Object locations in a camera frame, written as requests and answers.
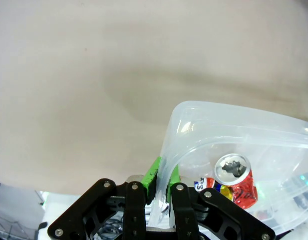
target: silver screw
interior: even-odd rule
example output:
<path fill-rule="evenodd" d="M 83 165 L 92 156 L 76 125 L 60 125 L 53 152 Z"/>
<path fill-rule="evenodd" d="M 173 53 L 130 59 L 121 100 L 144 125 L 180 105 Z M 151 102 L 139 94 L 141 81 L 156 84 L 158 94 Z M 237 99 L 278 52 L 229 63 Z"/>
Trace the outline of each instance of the silver screw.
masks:
<path fill-rule="evenodd" d="M 64 232 L 63 232 L 63 230 L 62 230 L 62 229 L 60 229 L 60 228 L 55 230 L 55 236 L 57 236 L 57 237 L 62 236 L 62 235 L 63 235 L 63 233 L 64 233 Z"/>
<path fill-rule="evenodd" d="M 209 191 L 207 191 L 207 192 L 204 193 L 204 196 L 207 197 L 207 198 L 210 198 L 212 196 L 212 194 Z"/>
<path fill-rule="evenodd" d="M 266 233 L 262 235 L 262 240 L 269 240 L 269 238 L 270 238 L 269 235 Z"/>
<path fill-rule="evenodd" d="M 132 185 L 132 189 L 134 189 L 134 190 L 138 189 L 138 185 L 134 183 L 134 184 Z"/>
<path fill-rule="evenodd" d="M 176 189 L 179 190 L 179 191 L 181 191 L 181 190 L 184 189 L 184 186 L 179 184 L 179 185 L 176 186 Z"/>

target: red soda can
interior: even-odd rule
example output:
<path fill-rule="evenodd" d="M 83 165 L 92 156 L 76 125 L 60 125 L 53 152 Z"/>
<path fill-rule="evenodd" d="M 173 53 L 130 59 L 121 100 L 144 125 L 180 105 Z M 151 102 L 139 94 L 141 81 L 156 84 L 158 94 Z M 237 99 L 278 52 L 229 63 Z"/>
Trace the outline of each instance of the red soda can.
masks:
<path fill-rule="evenodd" d="M 215 179 L 232 189 L 233 202 L 242 209 L 250 208 L 257 202 L 257 189 L 246 157 L 236 153 L 221 157 L 215 165 Z"/>

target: black object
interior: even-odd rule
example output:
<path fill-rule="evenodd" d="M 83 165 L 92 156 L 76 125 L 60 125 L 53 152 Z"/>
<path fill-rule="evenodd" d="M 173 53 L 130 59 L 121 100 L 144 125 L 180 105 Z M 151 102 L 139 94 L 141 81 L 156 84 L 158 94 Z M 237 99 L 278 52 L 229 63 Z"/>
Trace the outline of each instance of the black object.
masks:
<path fill-rule="evenodd" d="M 215 189 L 197 192 L 175 183 L 171 187 L 170 227 L 145 224 L 146 189 L 132 181 L 116 186 L 103 178 L 96 182 L 47 232 L 52 240 L 90 240 L 117 211 L 124 211 L 120 240 L 208 240 L 198 225 L 221 240 L 275 240 L 275 232 Z"/>

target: beige table surface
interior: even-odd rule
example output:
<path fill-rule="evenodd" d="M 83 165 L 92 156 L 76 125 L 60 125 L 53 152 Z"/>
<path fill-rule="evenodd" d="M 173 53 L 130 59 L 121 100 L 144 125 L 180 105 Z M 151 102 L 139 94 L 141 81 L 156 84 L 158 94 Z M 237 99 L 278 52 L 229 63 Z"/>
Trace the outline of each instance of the beige table surface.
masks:
<path fill-rule="evenodd" d="M 81 194 L 185 100 L 308 121 L 308 0 L 0 1 L 0 181 Z"/>

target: transparent plastic container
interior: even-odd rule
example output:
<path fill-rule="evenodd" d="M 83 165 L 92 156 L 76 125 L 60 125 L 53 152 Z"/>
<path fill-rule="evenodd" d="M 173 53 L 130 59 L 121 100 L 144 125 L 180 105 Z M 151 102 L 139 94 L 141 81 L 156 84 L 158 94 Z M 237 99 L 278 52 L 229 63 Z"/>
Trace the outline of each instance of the transparent plastic container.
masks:
<path fill-rule="evenodd" d="M 213 178 L 217 160 L 231 153 L 251 163 L 258 201 L 246 211 L 276 234 L 308 218 L 308 122 L 248 107 L 186 101 L 169 121 L 149 224 L 159 222 L 176 165 L 181 176 Z M 302 197 L 303 204 L 295 200 Z"/>

